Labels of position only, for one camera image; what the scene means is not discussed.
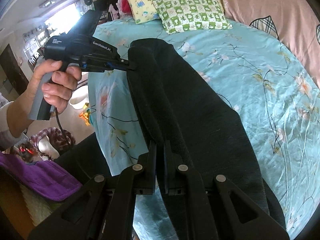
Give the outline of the person's left hand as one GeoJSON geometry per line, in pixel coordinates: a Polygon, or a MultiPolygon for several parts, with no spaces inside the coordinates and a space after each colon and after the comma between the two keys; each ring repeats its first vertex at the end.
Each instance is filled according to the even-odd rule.
{"type": "Polygon", "coordinates": [[[31,110],[38,88],[42,90],[44,100],[53,105],[59,114],[67,108],[72,92],[77,88],[82,74],[78,66],[70,65],[65,71],[61,71],[61,67],[62,62],[54,60],[43,61],[36,67],[27,90],[23,93],[27,112],[31,110]],[[40,81],[47,73],[52,74],[52,82],[41,85],[40,81]]]}

